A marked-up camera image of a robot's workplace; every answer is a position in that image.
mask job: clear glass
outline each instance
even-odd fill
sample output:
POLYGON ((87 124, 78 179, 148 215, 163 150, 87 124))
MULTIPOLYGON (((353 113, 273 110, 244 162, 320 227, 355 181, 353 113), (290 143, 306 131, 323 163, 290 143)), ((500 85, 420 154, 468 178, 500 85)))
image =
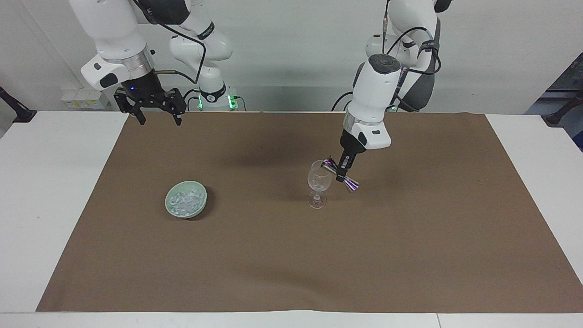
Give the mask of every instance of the clear glass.
POLYGON ((326 205, 326 195, 324 192, 330 188, 334 181, 332 172, 326 170, 322 166, 324 161, 317 160, 312 164, 310 173, 308 174, 308 185, 312 188, 312 192, 308 195, 308 204, 313 208, 322 208, 326 205))

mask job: bowl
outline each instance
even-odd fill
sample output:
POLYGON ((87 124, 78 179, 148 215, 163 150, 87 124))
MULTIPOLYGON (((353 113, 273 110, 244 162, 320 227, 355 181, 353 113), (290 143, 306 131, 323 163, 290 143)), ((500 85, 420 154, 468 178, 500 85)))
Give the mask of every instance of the bowl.
POLYGON ((166 200, 164 201, 164 205, 166 206, 166 211, 168 211, 168 213, 172 214, 172 216, 175 216, 175 217, 181 218, 181 219, 191 219, 191 218, 197 216, 198 214, 200 214, 202 212, 202 210, 204 210, 204 208, 205 208, 206 188, 205 188, 205 186, 200 184, 200 182, 196 182, 196 181, 184 181, 184 182, 178 183, 176 186, 172 187, 170 189, 170 191, 168 191, 168 193, 166 194, 166 200), (202 206, 200 208, 198 208, 193 214, 184 215, 184 216, 172 214, 172 212, 170 212, 170 198, 172 198, 177 193, 187 193, 192 189, 200 190, 202 192, 202 194, 203 194, 202 206))

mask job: table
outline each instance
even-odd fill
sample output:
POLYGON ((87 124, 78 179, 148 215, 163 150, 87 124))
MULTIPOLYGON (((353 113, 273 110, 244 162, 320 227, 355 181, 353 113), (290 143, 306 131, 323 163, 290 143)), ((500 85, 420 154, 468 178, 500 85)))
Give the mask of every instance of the table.
MULTIPOLYGON (((583 313, 32 313, 126 118, 41 112, 0 139, 0 326, 583 326, 583 313)), ((583 281, 583 203, 576 201, 583 196, 583 154, 563 130, 546 127, 538 116, 487 118, 583 281)))

